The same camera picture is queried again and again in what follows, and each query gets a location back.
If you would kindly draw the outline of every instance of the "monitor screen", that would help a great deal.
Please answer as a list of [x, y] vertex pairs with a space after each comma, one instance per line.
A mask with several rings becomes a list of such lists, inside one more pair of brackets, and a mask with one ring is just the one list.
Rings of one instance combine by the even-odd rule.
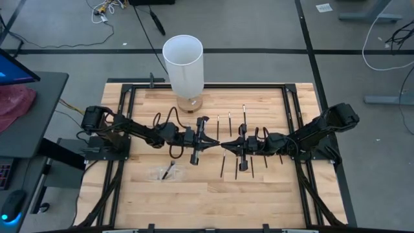
[[6, 52], [0, 50], [0, 85], [12, 85], [39, 80], [39, 77], [33, 72]]

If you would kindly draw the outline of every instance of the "black desk leg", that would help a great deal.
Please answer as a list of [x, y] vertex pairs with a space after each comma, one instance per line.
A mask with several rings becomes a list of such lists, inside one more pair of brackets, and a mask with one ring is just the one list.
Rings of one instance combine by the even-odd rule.
[[86, 165], [85, 158], [83, 156], [73, 153], [72, 151], [47, 139], [42, 139], [38, 155], [46, 156], [82, 171], [85, 170]]

